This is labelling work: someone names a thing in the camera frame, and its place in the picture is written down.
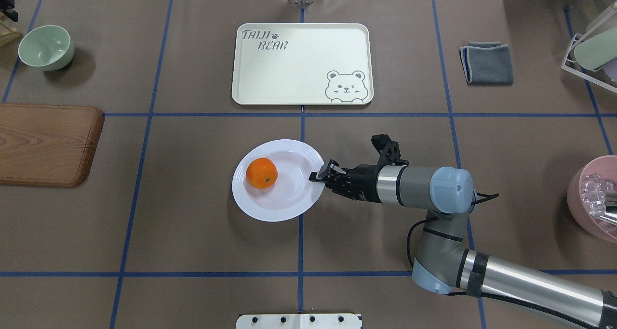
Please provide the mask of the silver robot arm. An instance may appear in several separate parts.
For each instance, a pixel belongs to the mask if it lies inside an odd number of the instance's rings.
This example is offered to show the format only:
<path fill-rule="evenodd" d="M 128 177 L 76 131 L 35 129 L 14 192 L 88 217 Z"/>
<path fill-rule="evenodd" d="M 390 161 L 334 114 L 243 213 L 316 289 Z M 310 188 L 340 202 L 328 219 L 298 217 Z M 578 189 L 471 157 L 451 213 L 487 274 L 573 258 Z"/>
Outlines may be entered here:
<path fill-rule="evenodd" d="M 354 168 L 335 160 L 310 174 L 333 193 L 353 201 L 426 209 L 415 256 L 408 254 L 412 279 L 421 288 L 452 296 L 488 298 L 584 329 L 616 327 L 615 292 L 586 287 L 535 269 L 465 248 L 469 216 L 496 198 L 474 188 L 472 176 L 454 167 L 410 166 L 387 134 L 372 136 L 376 164 Z"/>

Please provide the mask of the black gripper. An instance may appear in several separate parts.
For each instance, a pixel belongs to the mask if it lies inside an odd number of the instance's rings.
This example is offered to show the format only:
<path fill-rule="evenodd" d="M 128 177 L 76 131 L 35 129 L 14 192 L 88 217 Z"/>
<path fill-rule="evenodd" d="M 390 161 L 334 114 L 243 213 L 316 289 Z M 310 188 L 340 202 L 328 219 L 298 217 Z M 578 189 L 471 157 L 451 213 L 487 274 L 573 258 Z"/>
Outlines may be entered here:
<path fill-rule="evenodd" d="M 379 154 L 375 165 L 361 164 L 355 168 L 342 168 L 331 159 L 316 172 L 312 172 L 309 181 L 324 183 L 333 193 L 353 201 L 380 202 L 377 193 L 379 173 L 386 166 L 408 166 L 409 161 L 401 158 L 398 142 L 387 134 L 372 136 L 372 145 Z"/>

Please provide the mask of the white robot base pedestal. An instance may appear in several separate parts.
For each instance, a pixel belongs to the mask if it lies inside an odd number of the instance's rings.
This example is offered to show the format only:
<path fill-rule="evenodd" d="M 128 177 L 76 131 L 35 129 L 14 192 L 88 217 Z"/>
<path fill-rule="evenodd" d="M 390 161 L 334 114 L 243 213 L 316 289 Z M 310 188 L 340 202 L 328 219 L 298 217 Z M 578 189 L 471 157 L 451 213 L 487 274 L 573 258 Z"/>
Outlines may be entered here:
<path fill-rule="evenodd" d="M 245 314 L 236 329 L 363 329 L 361 314 Z"/>

